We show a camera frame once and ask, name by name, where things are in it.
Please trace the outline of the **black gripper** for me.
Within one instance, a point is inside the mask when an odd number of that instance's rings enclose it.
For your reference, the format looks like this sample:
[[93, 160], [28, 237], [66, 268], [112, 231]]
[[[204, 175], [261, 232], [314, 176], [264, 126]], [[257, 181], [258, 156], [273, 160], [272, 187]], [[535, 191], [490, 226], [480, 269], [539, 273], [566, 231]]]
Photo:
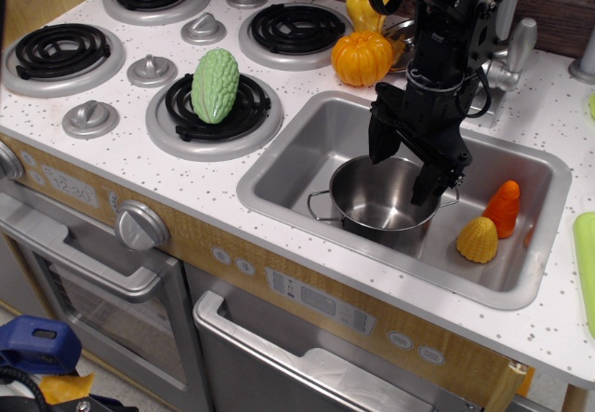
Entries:
[[405, 88], [386, 82], [375, 85], [368, 154], [373, 165], [392, 157], [402, 145], [417, 156], [424, 165], [414, 182], [411, 203], [422, 206], [429, 197], [459, 185], [469, 165], [469, 149], [460, 133], [469, 75], [455, 73], [440, 82], [412, 66], [405, 75]]

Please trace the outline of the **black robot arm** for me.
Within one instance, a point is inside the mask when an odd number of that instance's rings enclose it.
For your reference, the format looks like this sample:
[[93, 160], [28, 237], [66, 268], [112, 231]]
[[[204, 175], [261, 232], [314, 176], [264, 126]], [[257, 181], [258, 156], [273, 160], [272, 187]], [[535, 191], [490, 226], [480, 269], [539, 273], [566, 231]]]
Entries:
[[[381, 15], [403, 0], [369, 0]], [[368, 128], [369, 156], [378, 164], [405, 145], [423, 163], [411, 202], [454, 188], [472, 161], [460, 134], [479, 87], [487, 87], [483, 64], [499, 43], [496, 14], [502, 0], [414, 0], [415, 56], [406, 86], [375, 86]]]

